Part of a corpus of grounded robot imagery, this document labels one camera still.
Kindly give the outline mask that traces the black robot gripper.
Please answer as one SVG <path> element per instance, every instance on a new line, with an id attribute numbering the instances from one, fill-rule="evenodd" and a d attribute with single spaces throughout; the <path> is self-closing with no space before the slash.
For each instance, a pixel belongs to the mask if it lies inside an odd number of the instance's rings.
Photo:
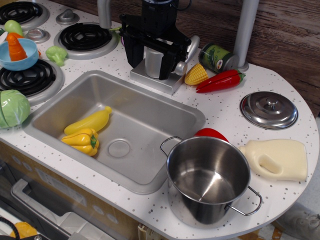
<path id="1" fill-rule="evenodd" d="M 178 12 L 187 10 L 179 7 L 178 0 L 143 0 L 141 14 L 121 14 L 120 35 L 124 40 L 127 61 L 136 68 L 144 59 L 144 47 L 159 49 L 158 40 L 172 42 L 161 50 L 163 57 L 159 72 L 159 80 L 166 80 L 170 73 L 183 76 L 187 71 L 187 48 L 191 40 L 176 27 Z"/>

